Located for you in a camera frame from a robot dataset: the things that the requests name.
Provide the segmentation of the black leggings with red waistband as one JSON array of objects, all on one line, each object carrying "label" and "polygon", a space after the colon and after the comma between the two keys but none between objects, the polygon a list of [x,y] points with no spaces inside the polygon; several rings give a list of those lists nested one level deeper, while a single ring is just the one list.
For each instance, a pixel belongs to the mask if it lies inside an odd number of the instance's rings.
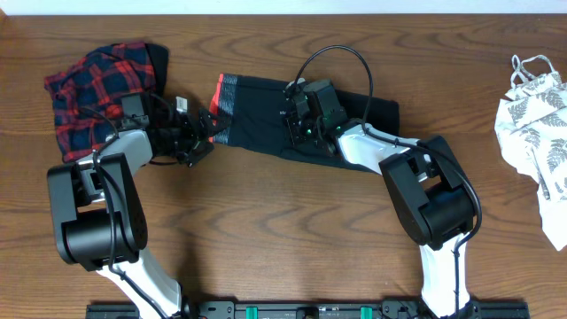
[{"label": "black leggings with red waistband", "polygon": [[[285,160],[370,172],[365,167],[331,157],[315,141],[294,146],[285,118],[295,111],[286,101],[288,82],[236,74],[220,74],[209,111],[230,119],[230,125],[212,139],[214,143],[241,147]],[[349,119],[361,119],[368,96],[335,90]],[[373,97],[367,123],[385,133],[400,134],[400,107],[392,100]]]}]

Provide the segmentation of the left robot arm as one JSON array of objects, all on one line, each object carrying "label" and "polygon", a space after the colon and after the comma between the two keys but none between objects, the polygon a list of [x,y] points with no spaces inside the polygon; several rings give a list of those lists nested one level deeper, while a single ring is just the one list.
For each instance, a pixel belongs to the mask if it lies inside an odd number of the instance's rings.
[{"label": "left robot arm", "polygon": [[115,283],[128,304],[94,304],[88,318],[197,318],[198,308],[182,286],[159,265],[134,175],[157,156],[189,167],[214,146],[211,138],[230,120],[206,109],[196,115],[161,97],[134,93],[121,98],[123,115],[110,121],[111,134],[91,154],[47,174],[50,211],[58,253]]}]

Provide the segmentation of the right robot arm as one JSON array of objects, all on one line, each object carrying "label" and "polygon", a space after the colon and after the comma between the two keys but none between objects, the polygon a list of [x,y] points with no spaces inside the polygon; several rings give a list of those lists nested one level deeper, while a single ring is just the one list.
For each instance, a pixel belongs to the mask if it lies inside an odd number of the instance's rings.
[{"label": "right robot arm", "polygon": [[482,208],[447,141],[394,136],[348,116],[330,80],[296,80],[283,93],[292,144],[313,142],[383,177],[402,228],[420,247],[430,315],[464,317],[470,295],[461,251],[478,233]]}]

